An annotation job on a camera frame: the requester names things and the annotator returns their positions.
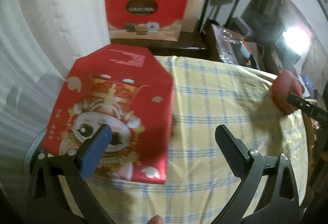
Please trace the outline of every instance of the cookie image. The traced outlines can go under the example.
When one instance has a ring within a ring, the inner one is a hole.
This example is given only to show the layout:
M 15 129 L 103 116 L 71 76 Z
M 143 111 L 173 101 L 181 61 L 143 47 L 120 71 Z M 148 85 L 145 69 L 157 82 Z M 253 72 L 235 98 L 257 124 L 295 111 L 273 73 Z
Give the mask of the cookie image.
M 127 22 L 124 26 L 124 29 L 127 31 L 127 32 L 135 32 L 136 29 L 135 29 L 135 23 L 133 22 Z
M 135 27 L 137 35 L 146 35 L 148 32 L 148 27 L 146 24 L 138 24 Z
M 159 24 L 157 22 L 148 22 L 146 25 L 150 33 L 158 32 L 159 30 Z

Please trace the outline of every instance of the orange object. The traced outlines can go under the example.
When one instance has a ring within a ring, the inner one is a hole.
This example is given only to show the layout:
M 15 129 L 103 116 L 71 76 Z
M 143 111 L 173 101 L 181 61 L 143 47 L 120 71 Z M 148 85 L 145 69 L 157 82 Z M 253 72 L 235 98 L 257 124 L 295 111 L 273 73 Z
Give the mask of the orange object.
M 302 87 L 289 70 L 283 70 L 272 84 L 272 101 L 286 115 L 292 114 L 297 108 L 287 103 L 289 94 L 302 97 Z

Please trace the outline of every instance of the yellow tablecloth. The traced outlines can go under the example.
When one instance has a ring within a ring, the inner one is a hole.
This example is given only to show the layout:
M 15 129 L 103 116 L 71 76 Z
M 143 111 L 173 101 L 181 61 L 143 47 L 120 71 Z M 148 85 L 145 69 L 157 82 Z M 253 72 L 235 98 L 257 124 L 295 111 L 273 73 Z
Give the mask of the yellow tablecloth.
M 300 111 L 283 115 L 271 100 L 274 75 L 223 63 L 156 57 L 175 82 L 174 116 L 165 185 L 87 179 L 116 223 L 147 223 L 159 214 L 165 223 L 209 223 L 236 190 L 235 178 L 214 139 L 225 124 L 245 145 L 263 155 L 289 155 L 300 202 L 307 182 L 307 144 Z M 258 191 L 262 191 L 262 179 Z M 63 182 L 68 202 L 76 205 Z M 260 198 L 257 192 L 247 214 Z

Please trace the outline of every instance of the curtain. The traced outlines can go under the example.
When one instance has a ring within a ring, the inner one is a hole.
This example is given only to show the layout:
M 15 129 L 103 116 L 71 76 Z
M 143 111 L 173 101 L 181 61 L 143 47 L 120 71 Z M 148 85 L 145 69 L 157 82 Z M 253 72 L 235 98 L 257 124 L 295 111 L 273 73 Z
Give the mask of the curtain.
M 0 182 L 22 215 L 27 150 L 76 58 L 109 43 L 104 0 L 0 0 Z

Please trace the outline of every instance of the red cookie box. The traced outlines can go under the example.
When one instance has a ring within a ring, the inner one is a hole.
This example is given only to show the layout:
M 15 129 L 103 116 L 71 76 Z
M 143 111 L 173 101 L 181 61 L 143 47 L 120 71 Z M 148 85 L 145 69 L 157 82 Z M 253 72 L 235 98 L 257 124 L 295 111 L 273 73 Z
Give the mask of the red cookie box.
M 188 0 L 105 0 L 110 38 L 177 41 Z
M 147 48 L 107 45 L 74 63 L 43 149 L 64 155 L 108 124 L 113 136 L 96 173 L 164 184 L 172 106 L 173 79 Z

